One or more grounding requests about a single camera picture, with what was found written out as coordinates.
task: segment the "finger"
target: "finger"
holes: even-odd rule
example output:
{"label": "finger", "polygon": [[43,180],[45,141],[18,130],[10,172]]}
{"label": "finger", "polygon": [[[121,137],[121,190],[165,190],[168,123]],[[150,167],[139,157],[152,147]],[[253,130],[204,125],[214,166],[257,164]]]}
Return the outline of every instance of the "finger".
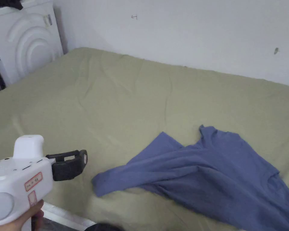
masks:
{"label": "finger", "polygon": [[42,210],[40,210],[34,216],[35,217],[43,217],[44,216],[44,212]]}
{"label": "finger", "polygon": [[39,201],[35,206],[31,207],[28,211],[26,211],[23,215],[21,215],[16,222],[22,227],[24,223],[34,215],[36,215],[40,209],[42,208],[44,201]]}

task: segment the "wrinkle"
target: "wrinkle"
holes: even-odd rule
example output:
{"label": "wrinkle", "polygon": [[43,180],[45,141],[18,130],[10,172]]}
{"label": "wrinkle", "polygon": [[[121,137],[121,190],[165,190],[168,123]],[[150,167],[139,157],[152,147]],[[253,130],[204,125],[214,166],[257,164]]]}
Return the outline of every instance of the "wrinkle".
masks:
{"label": "wrinkle", "polygon": [[184,224],[184,226],[185,226],[186,228],[190,229],[190,227],[187,225],[187,223],[186,223],[178,214],[176,214],[176,213],[170,208],[170,206],[168,206],[168,205],[166,204],[166,207],[168,208],[168,210],[169,210],[175,217],[177,217],[177,218]]}
{"label": "wrinkle", "polygon": [[169,101],[169,98],[171,97],[172,90],[173,90],[172,80],[171,80],[171,77],[170,77],[169,74],[168,74],[168,79],[169,79],[169,82],[170,82],[170,91],[168,92],[168,95],[167,95],[167,97],[165,99],[164,127],[167,125],[167,106],[168,106],[168,101]]}
{"label": "wrinkle", "polygon": [[134,94],[136,94],[136,88],[137,88],[137,87],[136,87],[136,82],[137,82],[138,79],[139,79],[139,76],[140,76],[140,73],[141,73],[141,71],[142,71],[143,65],[144,65],[144,60],[141,61],[141,67],[139,68],[139,71],[138,71],[136,77],[134,78]]}
{"label": "wrinkle", "polygon": [[12,125],[17,131],[19,136],[23,136],[25,134],[23,128],[21,127],[20,119],[18,115],[12,115]]}

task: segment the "blue t-shirt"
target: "blue t-shirt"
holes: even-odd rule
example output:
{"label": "blue t-shirt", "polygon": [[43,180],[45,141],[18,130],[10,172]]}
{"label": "blue t-shirt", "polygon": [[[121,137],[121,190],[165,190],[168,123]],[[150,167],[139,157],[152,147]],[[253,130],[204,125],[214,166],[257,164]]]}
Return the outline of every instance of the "blue t-shirt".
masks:
{"label": "blue t-shirt", "polygon": [[289,189],[279,171],[232,132],[199,128],[184,147],[162,132],[123,166],[92,179],[97,196],[140,187],[247,231],[289,230]]}

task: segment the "green bedsheet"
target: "green bedsheet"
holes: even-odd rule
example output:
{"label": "green bedsheet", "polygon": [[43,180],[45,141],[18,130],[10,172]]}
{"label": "green bedsheet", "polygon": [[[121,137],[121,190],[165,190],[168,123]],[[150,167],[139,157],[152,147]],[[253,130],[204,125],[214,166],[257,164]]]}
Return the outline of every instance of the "green bedsheet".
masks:
{"label": "green bedsheet", "polygon": [[0,159],[19,136],[41,134],[45,155],[89,154],[83,174],[54,183],[46,202],[127,230],[235,230],[141,189],[92,190],[98,172],[126,164],[161,131],[188,145],[201,124],[239,133],[289,186],[289,86],[89,48],[0,92]]}

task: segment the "washing machine door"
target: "washing machine door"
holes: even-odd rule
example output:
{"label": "washing machine door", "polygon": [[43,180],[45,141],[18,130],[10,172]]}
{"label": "washing machine door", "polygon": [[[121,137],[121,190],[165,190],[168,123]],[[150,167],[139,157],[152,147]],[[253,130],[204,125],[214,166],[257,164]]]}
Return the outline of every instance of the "washing machine door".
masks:
{"label": "washing machine door", "polygon": [[6,85],[63,54],[52,2],[26,4],[0,15],[0,73]]}

